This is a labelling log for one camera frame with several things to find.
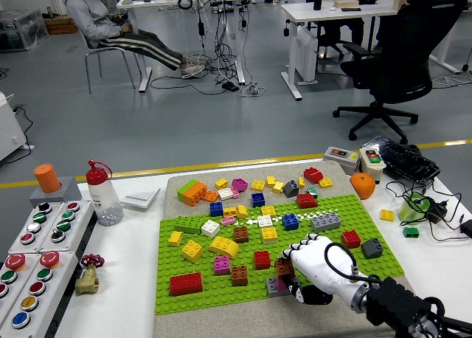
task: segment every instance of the sneaker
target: sneaker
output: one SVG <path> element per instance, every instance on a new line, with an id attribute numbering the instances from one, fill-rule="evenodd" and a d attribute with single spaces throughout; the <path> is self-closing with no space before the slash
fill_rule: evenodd
<path id="1" fill-rule="evenodd" d="M 195 75 L 198 75 L 200 72 L 205 70 L 205 66 L 200 65 L 196 66 L 191 63 L 188 63 L 186 67 L 181 67 L 180 71 L 182 73 L 182 78 L 189 78 Z"/>

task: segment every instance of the yellow lego brick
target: yellow lego brick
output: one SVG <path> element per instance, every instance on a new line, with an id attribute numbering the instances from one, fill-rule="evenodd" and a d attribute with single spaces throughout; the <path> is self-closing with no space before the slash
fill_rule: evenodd
<path id="1" fill-rule="evenodd" d="M 277 180 L 273 176 L 267 176 L 267 188 L 273 188 Z"/>
<path id="2" fill-rule="evenodd" d="M 222 178 L 219 181 L 216 181 L 215 187 L 218 190 L 222 190 L 224 188 L 227 188 L 228 187 L 228 179 Z"/>
<path id="3" fill-rule="evenodd" d="M 169 245 L 172 246 L 172 247 L 178 247 L 178 245 L 182 241 L 183 234 L 184 233 L 180 232 L 180 231 L 172 232 L 172 234 L 170 235 L 170 238 L 169 238 Z"/>
<path id="4" fill-rule="evenodd" d="M 264 181 L 253 181 L 251 189 L 256 190 L 257 192 L 262 192 L 265 186 L 266 183 Z"/>
<path id="5" fill-rule="evenodd" d="M 331 182 L 330 177 L 324 177 L 321 181 L 319 181 L 319 186 L 321 189 L 331 188 L 333 183 Z"/>
<path id="6" fill-rule="evenodd" d="M 184 258 L 195 264 L 203 255 L 204 248 L 197 244 L 194 240 L 190 240 L 188 244 L 182 249 Z"/>
<path id="7" fill-rule="evenodd" d="M 395 219 L 395 214 L 392 210 L 381 210 L 381 220 L 393 222 Z"/>
<path id="8" fill-rule="evenodd" d="M 235 259 L 237 251 L 239 251 L 239 245 L 228 238 L 216 236 L 208 249 L 210 252 L 214 252 L 217 255 L 227 255 L 229 259 Z"/>
<path id="9" fill-rule="evenodd" d="M 248 210 L 246 209 L 246 207 L 244 205 L 238 205 L 237 209 L 236 209 L 236 212 L 237 212 L 237 217 L 238 218 L 247 218 L 248 217 Z"/>
<path id="10" fill-rule="evenodd" d="M 275 213 L 275 208 L 272 205 L 260 207 L 260 210 L 263 212 L 263 215 L 270 215 L 271 218 L 277 217 L 277 214 Z"/>
<path id="11" fill-rule="evenodd" d="M 283 193 L 283 183 L 282 182 L 276 182 L 274 187 L 272 188 L 272 191 L 277 194 Z"/>
<path id="12" fill-rule="evenodd" d="M 224 207 L 223 208 L 223 215 L 228 216 L 237 216 L 237 211 L 235 207 Z"/>
<path id="13" fill-rule="evenodd" d="M 277 242 L 277 231 L 275 227 L 264 227 L 261 230 L 264 244 L 275 244 Z"/>

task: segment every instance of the pink lego brick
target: pink lego brick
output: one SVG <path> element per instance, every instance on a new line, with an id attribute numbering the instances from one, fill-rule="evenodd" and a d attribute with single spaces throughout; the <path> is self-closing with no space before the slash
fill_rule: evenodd
<path id="1" fill-rule="evenodd" d="M 215 262 L 213 262 L 213 268 L 215 270 L 215 275 L 230 274 L 231 269 L 229 268 L 229 257 L 227 255 L 215 257 Z"/>

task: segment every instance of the plastic water bottle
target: plastic water bottle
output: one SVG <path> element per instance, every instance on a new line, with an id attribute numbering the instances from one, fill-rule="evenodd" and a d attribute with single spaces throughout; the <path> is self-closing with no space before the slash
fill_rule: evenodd
<path id="1" fill-rule="evenodd" d="M 116 225 L 123 219 L 125 213 L 117 192 L 110 182 L 113 172 L 109 166 L 93 159 L 88 161 L 88 164 L 91 166 L 86 174 L 88 190 L 97 213 L 98 222 L 103 226 Z M 110 171 L 110 177 L 108 177 L 105 168 L 95 167 L 97 164 L 105 166 Z"/>

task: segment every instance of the white table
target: white table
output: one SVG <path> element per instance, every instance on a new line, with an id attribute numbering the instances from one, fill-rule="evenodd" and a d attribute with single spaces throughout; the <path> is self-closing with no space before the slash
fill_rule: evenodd
<path id="1" fill-rule="evenodd" d="M 278 165 L 289 164 L 290 162 L 284 162 Z M 263 167 L 265 165 L 245 168 Z M 214 171 L 185 174 L 198 175 Z M 72 297 L 56 334 L 57 338 L 153 336 L 159 222 L 163 217 L 167 181 L 181 174 L 183 173 L 113 181 L 119 195 L 126 194 L 135 187 L 160 187 L 161 192 L 147 210 L 127 209 L 125 219 L 120 224 L 95 227 L 85 253 L 100 254 L 105 258 L 105 265 L 97 270 L 100 289 L 95 295 Z M 444 302 L 447 317 L 470 321 L 472 291 L 468 278 L 472 276 L 472 267 L 468 264 L 472 256 L 472 240 L 439 244 L 431 238 L 427 223 L 417 227 L 420 231 L 419 238 L 404 238 L 396 215 L 393 223 L 380 221 L 380 209 L 397 212 L 402 205 L 400 199 L 385 190 L 385 184 L 390 180 L 383 175 L 373 196 L 363 201 L 364 206 L 405 270 L 406 278 L 416 294 L 419 297 L 436 296 Z M 448 193 L 439 180 L 436 180 L 435 187 Z M 87 185 L 79 184 L 79 188 L 84 199 L 90 199 Z M 427 195 L 438 202 L 448 199 L 448 216 L 452 214 L 457 203 L 455 198 L 439 196 L 430 190 Z M 472 218 L 471 213 L 459 205 L 458 214 L 463 213 L 464 221 Z M 451 231 L 441 223 L 434 226 L 434 234 L 439 238 L 452 236 Z"/>
<path id="2" fill-rule="evenodd" d="M 302 95 L 295 86 L 295 61 L 297 54 L 297 27 L 299 24 L 306 24 L 313 21 L 333 21 L 345 18 L 367 18 L 381 15 L 396 15 L 397 11 L 393 10 L 393 0 L 377 0 L 375 4 L 365 4 L 361 6 L 362 11 L 343 12 L 333 7 L 333 1 L 323 1 L 321 10 L 313 10 L 313 2 L 302 4 L 283 4 L 282 9 L 287 13 L 290 21 L 290 49 L 288 53 L 288 72 L 282 72 L 282 78 L 287 84 L 288 89 L 294 96 L 295 100 L 301 100 Z"/>
<path id="3" fill-rule="evenodd" d="M 150 7 L 166 7 L 166 6 L 173 6 L 177 5 L 178 0 L 151 0 L 150 2 L 144 2 L 143 0 L 135 0 L 130 4 L 123 4 L 124 0 L 119 0 L 117 4 L 118 9 L 126 9 L 128 10 L 128 15 L 131 20 L 131 24 L 133 25 L 133 31 L 138 32 L 138 21 L 136 19 L 136 12 L 135 9 L 138 8 L 150 8 Z M 243 0 L 226 0 L 226 1 L 233 1 L 233 2 L 241 2 Z M 243 48 L 241 43 L 240 31 L 238 26 L 238 17 L 240 11 L 240 5 L 234 5 L 235 12 L 233 15 L 234 18 L 234 28 L 235 28 L 235 44 L 236 44 L 236 71 L 237 71 L 237 80 L 239 84 L 243 85 L 245 83 L 244 80 L 244 73 L 243 73 Z M 150 76 L 152 74 L 152 69 L 150 67 L 146 68 L 146 72 L 143 75 L 141 85 L 139 87 L 139 92 L 144 93 L 146 92 L 146 88 L 148 87 Z"/>

